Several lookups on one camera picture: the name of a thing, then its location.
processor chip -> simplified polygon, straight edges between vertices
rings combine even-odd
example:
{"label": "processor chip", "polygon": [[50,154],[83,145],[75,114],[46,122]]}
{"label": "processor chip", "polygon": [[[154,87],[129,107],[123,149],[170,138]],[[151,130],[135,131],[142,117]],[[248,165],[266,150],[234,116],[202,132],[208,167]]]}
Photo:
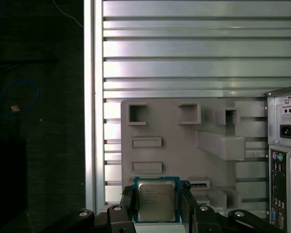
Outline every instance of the processor chip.
{"label": "processor chip", "polygon": [[175,181],[138,181],[138,221],[175,221]]}

ps/2 port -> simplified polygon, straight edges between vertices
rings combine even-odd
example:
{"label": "ps/2 port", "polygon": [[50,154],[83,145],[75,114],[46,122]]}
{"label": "ps/2 port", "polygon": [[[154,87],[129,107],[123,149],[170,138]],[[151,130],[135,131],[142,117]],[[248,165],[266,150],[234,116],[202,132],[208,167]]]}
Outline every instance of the ps/2 port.
{"label": "ps/2 port", "polygon": [[277,153],[273,152],[273,159],[277,159]]}

metal frame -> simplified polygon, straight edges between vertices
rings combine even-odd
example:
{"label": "metal frame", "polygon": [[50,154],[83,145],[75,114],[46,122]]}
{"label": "metal frame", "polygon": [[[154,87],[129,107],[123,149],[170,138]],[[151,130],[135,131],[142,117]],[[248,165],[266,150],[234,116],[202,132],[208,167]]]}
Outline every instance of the metal frame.
{"label": "metal frame", "polygon": [[[226,11],[213,11],[212,8],[222,9],[217,5],[224,6]],[[187,42],[187,37],[195,39],[210,36],[219,39],[218,36],[222,36],[220,34],[222,30],[227,30],[224,37],[228,37],[232,33],[235,36],[234,33],[239,33],[237,37],[239,36],[240,40],[245,39],[249,42],[255,36],[291,37],[291,20],[286,21],[291,16],[291,1],[272,3],[271,9],[266,7],[269,9],[267,12],[264,10],[265,7],[260,7],[265,5],[269,6],[269,3],[258,2],[258,4],[252,5],[249,2],[237,1],[84,0],[84,113],[86,207],[88,209],[99,212],[106,201],[114,202],[117,198],[114,199],[113,196],[118,196],[121,192],[119,181],[106,180],[105,172],[110,171],[114,175],[120,169],[120,155],[112,153],[120,151],[120,102],[122,100],[131,98],[264,97],[264,93],[269,90],[291,85],[291,57],[286,56],[287,51],[284,56],[280,51],[272,54],[272,57],[280,58],[280,60],[268,59],[267,55],[270,50],[261,54],[262,51],[253,47],[256,53],[246,53],[239,60],[233,57],[233,54],[228,54],[229,58],[232,58],[231,60],[221,61],[219,59],[217,61],[217,58],[226,54],[211,53],[211,61],[203,62],[203,56],[209,55],[209,51],[201,54],[201,47],[198,52],[193,54],[197,60],[201,59],[196,63],[190,57],[192,54],[189,48],[192,46],[185,47],[187,53],[181,52],[177,57],[167,57],[166,61],[165,55],[170,56],[167,52],[159,53],[154,57],[150,56],[142,61],[147,55],[146,53],[117,54],[116,52],[122,49],[120,45],[127,44],[129,37],[129,41],[134,45],[144,40],[145,42],[141,46],[148,48],[148,38],[157,38],[159,41],[163,40],[163,37],[173,37],[173,40],[168,41],[170,47],[175,44],[183,46],[183,43]],[[201,7],[207,9],[208,12],[201,10]],[[205,15],[213,17],[213,20],[199,20],[198,17]],[[161,20],[162,16],[167,17],[166,19],[173,18],[173,20]],[[233,20],[221,21],[217,20],[217,17],[233,17]],[[246,17],[276,18],[276,23],[269,19],[260,21],[249,20]],[[272,32],[261,30],[263,28],[272,29]],[[112,50],[109,45],[114,45],[115,49]],[[103,50],[110,52],[109,57],[104,59]],[[247,58],[250,59],[245,63],[241,62],[242,59]],[[105,156],[106,160],[110,156],[114,156],[116,164],[107,164]],[[105,165],[113,167],[109,167],[110,169],[105,171]]]}
{"label": "metal frame", "polygon": [[95,210],[95,150],[94,150],[94,4],[84,0],[84,123],[85,123],[85,205]]}

metal panel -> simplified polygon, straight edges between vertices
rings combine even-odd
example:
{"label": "metal panel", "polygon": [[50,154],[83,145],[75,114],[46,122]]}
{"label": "metal panel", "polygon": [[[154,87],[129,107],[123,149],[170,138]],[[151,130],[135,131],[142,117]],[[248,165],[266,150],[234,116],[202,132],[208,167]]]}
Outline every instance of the metal panel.
{"label": "metal panel", "polygon": [[105,152],[121,152],[121,142],[118,142],[118,144],[105,144]]}
{"label": "metal panel", "polygon": [[[187,89],[187,90],[200,90],[200,89],[236,89],[236,88],[243,88],[246,87],[247,89],[251,88],[278,88],[279,86],[291,84],[291,78],[165,78],[160,82],[156,81],[148,81],[143,78],[139,78],[137,80],[131,81],[107,81],[104,83],[105,90],[159,90],[159,89]],[[120,118],[120,103],[105,103],[105,118],[106,119],[114,119]],[[264,109],[264,102],[262,101],[238,101],[236,102],[236,107],[242,108],[242,116],[249,116],[248,112],[252,110],[254,112],[251,113],[252,117],[264,117],[265,116],[265,109]]]}
{"label": "metal panel", "polygon": [[242,199],[266,198],[266,182],[243,182],[236,183],[236,191],[242,196]]}
{"label": "metal panel", "polygon": [[96,210],[96,174],[94,131],[94,79],[93,79],[93,14],[94,6],[90,0],[84,1],[84,124],[85,124],[85,206]]}
{"label": "metal panel", "polygon": [[105,181],[122,181],[121,165],[105,165]]}
{"label": "metal panel", "polygon": [[106,1],[103,13],[105,17],[291,17],[291,2]]}
{"label": "metal panel", "polygon": [[[99,213],[101,208],[104,206],[105,199],[105,185],[104,181],[104,119],[103,119],[103,44],[102,44],[102,0],[94,1],[94,27],[95,28],[95,56],[94,62],[91,61],[89,64],[94,64],[94,77],[95,77],[95,159],[96,159],[96,213]],[[87,44],[84,45],[85,50],[89,49]]]}
{"label": "metal panel", "polygon": [[266,162],[238,162],[236,163],[236,178],[266,178]]}
{"label": "metal panel", "polygon": [[291,40],[107,41],[105,57],[291,57]]}
{"label": "metal panel", "polygon": [[235,135],[241,137],[266,137],[265,121],[243,121],[235,125]]}
{"label": "metal panel", "polygon": [[266,37],[266,38],[288,38],[291,37],[291,30],[194,30],[194,29],[173,29],[173,30],[109,30],[104,32],[104,37],[170,37],[170,38],[209,38],[211,37]]}
{"label": "metal panel", "polygon": [[121,124],[120,123],[104,124],[104,139],[105,140],[121,139]]}
{"label": "metal panel", "polygon": [[105,119],[121,118],[121,103],[104,103]]}
{"label": "metal panel", "polygon": [[182,29],[188,28],[191,30],[201,30],[201,29],[233,29],[234,31],[243,31],[244,29],[250,30],[250,32],[254,29],[259,29],[260,31],[264,31],[265,29],[274,29],[277,31],[283,30],[288,31],[291,30],[291,20],[278,20],[272,19],[261,19],[261,20],[249,20],[249,19],[237,19],[237,20],[183,20],[181,18],[177,20],[112,20],[112,21],[104,21],[103,27],[106,30],[114,31],[114,30],[136,30],[142,28],[148,30],[159,30],[168,28],[170,29]]}
{"label": "metal panel", "polygon": [[105,153],[105,161],[121,161],[121,153]]}
{"label": "metal panel", "polygon": [[122,186],[121,185],[108,185],[105,186],[106,202],[117,202],[120,203],[122,197]]}
{"label": "metal panel", "polygon": [[[96,137],[99,206],[120,200],[121,186],[107,183],[105,189],[105,178],[115,178],[104,172],[106,161],[109,166],[121,159],[121,100],[264,97],[267,91],[291,86],[291,1],[85,2],[95,2],[95,21],[90,22],[95,22],[95,30],[90,35],[95,32],[96,128],[86,124],[86,131],[91,129]],[[86,53],[91,44],[84,40]],[[93,61],[84,62],[88,76]],[[241,110],[243,117],[263,117],[262,111],[250,114],[249,109]],[[265,136],[264,123],[245,122],[236,132],[246,137]],[[89,134],[86,138],[93,146]],[[264,156],[264,142],[246,143],[247,158]],[[251,190],[243,198],[254,198],[256,193]],[[94,196],[89,191],[87,200]]]}
{"label": "metal panel", "polygon": [[105,62],[105,78],[291,77],[291,60]]}

corrugated metal wall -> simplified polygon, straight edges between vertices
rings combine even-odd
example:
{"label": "corrugated metal wall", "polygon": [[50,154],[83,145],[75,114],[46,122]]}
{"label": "corrugated metal wall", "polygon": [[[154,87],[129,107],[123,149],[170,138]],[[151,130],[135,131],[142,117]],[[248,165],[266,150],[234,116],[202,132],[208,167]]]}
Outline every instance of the corrugated metal wall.
{"label": "corrugated metal wall", "polygon": [[[289,1],[130,0],[96,5],[103,8],[96,10],[97,34],[103,25],[103,41],[96,41],[95,50],[96,69],[101,62],[103,75],[96,70],[96,110],[104,102],[103,114],[96,111],[97,210],[104,201],[120,200],[123,99],[263,97],[268,90],[291,86]],[[247,147],[250,153],[265,149],[261,142]],[[252,165],[240,163],[237,169]]]}

